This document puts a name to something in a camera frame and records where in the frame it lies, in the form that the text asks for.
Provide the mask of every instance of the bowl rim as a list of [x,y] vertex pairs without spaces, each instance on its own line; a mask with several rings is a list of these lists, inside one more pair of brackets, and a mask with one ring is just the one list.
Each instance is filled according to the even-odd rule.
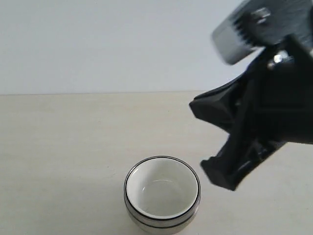
[[[153,216],[152,214],[149,214],[149,213],[143,213],[141,211],[139,211],[130,201],[129,197],[128,197],[128,194],[127,194],[127,182],[128,182],[128,179],[130,177],[130,175],[132,174],[132,172],[142,163],[146,162],[146,161],[149,161],[149,160],[152,160],[152,159],[158,159],[158,158],[166,158],[166,159],[171,159],[171,160],[174,160],[174,161],[177,161],[181,164],[183,164],[185,167],[187,167],[192,173],[193,175],[195,176],[196,178],[196,182],[197,182],[197,195],[195,197],[195,200],[193,201],[193,203],[191,204],[190,207],[188,207],[188,209],[186,209],[185,211],[183,211],[182,213],[177,213],[177,214],[174,214],[172,217],[171,216]],[[174,219],[177,219],[177,218],[180,218],[184,215],[186,215],[187,213],[189,213],[193,208],[194,206],[197,204],[198,200],[199,200],[199,197],[200,197],[200,194],[201,194],[201,186],[200,186],[200,181],[199,181],[199,178],[196,174],[196,172],[194,171],[194,169],[189,165],[187,164],[186,162],[184,162],[183,160],[181,159],[178,159],[178,158],[175,158],[175,157],[171,157],[171,156],[164,156],[164,155],[159,155],[159,156],[153,156],[153,157],[148,157],[148,158],[145,158],[143,160],[141,160],[140,162],[138,162],[136,165],[134,165],[131,170],[128,172],[126,178],[125,178],[125,182],[124,182],[124,196],[125,196],[125,199],[128,201],[128,204],[133,208],[133,210],[135,210],[136,213],[138,213],[139,215],[149,219],[149,220],[155,220],[155,221],[168,221],[168,220],[174,220]]]

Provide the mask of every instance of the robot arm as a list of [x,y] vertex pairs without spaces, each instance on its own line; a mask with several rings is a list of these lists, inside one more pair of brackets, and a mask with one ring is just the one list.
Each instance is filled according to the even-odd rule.
[[190,103],[196,118],[229,133],[201,162],[211,183],[235,190],[285,143],[313,143],[312,19],[311,0],[250,0],[213,32],[229,64],[264,49],[242,75]]

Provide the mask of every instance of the white wall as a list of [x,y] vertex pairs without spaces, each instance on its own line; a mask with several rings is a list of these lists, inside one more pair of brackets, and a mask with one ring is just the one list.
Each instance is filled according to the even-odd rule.
[[0,94],[212,89],[248,62],[210,41],[240,2],[1,0]]

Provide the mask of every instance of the white bowl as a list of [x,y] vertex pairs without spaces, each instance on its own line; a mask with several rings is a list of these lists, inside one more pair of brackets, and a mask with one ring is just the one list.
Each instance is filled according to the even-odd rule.
[[174,234],[194,218],[200,183],[185,162],[167,156],[147,158],[128,173],[124,199],[133,221],[154,234]]

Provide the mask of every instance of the table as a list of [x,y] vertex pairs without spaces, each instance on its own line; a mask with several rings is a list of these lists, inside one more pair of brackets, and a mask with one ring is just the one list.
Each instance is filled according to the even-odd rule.
[[200,209],[181,235],[312,234],[313,146],[284,146],[236,192],[213,186],[199,163],[227,134],[193,117],[199,93],[0,96],[0,234],[145,234],[123,182],[154,155],[199,175]]

